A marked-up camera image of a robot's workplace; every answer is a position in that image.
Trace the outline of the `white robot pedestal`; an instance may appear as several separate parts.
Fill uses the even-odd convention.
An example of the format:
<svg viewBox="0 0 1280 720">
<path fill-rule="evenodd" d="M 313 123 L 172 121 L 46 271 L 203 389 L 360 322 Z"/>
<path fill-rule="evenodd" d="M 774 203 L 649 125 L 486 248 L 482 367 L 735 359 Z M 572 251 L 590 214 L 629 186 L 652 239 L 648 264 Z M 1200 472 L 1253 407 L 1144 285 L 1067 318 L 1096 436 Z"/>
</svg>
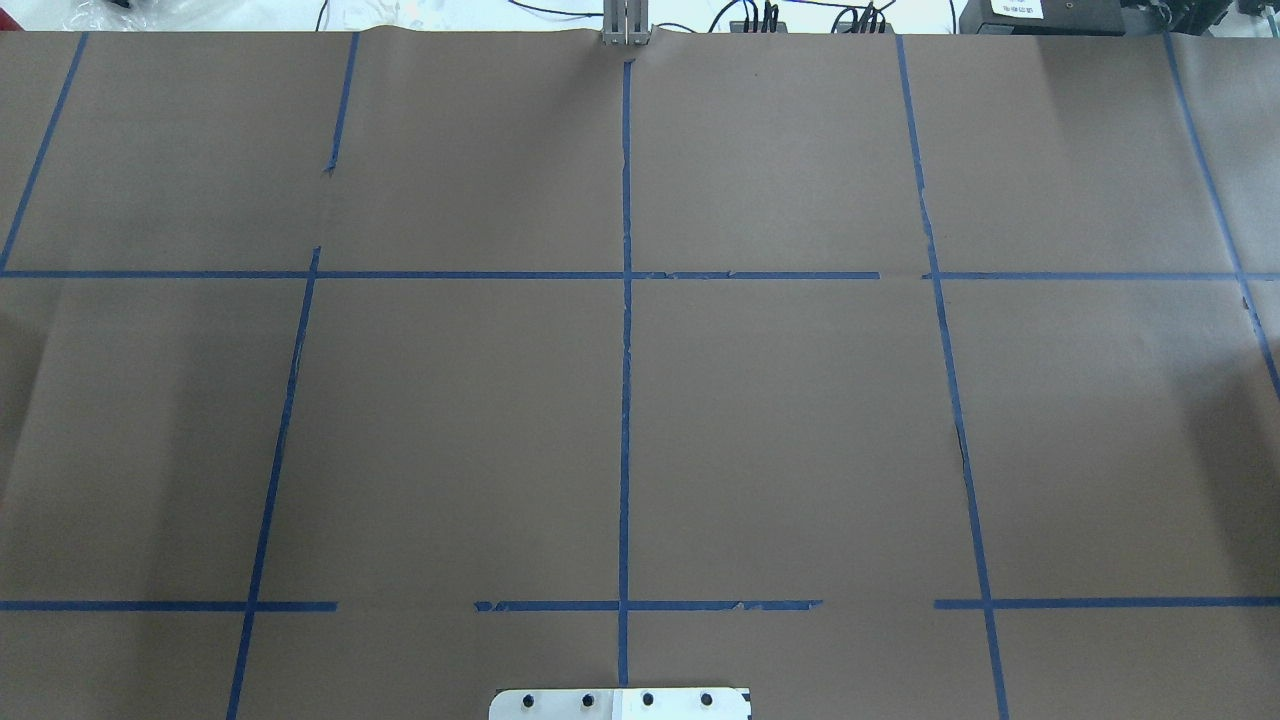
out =
<svg viewBox="0 0 1280 720">
<path fill-rule="evenodd" d="M 751 719 L 732 687 L 539 688 L 498 692 L 489 719 Z"/>
</svg>

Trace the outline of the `orange black connector strip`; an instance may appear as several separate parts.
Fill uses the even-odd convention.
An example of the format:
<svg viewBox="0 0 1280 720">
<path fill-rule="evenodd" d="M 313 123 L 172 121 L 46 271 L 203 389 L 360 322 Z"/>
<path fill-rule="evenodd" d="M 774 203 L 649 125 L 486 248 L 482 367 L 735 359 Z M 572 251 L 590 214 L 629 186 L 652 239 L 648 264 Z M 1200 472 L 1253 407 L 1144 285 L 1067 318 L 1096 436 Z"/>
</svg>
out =
<svg viewBox="0 0 1280 720">
<path fill-rule="evenodd" d="M 722 15 L 712 29 L 756 33 L 893 35 L 886 10 L 893 1 L 736 1 L 744 18 Z"/>
</svg>

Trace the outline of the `black computer box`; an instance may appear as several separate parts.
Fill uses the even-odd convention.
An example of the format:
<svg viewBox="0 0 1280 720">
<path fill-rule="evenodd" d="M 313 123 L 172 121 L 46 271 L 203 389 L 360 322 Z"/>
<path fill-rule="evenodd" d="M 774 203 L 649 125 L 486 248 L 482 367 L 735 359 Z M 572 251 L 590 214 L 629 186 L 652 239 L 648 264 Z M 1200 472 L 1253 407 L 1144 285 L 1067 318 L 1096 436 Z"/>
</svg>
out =
<svg viewBox="0 0 1280 720">
<path fill-rule="evenodd" d="M 968 1 L 961 35 L 1123 37 L 1160 35 L 1185 14 L 1185 1 Z"/>
</svg>

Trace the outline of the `aluminium frame post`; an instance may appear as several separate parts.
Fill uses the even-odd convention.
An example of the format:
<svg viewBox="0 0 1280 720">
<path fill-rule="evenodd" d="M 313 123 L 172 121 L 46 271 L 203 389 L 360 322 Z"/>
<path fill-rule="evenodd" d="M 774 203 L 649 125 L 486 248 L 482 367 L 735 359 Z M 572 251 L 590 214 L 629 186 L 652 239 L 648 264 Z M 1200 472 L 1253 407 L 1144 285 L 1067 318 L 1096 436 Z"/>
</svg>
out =
<svg viewBox="0 0 1280 720">
<path fill-rule="evenodd" d="M 652 41 L 648 0 L 602 3 L 602 42 L 611 47 L 644 46 Z"/>
</svg>

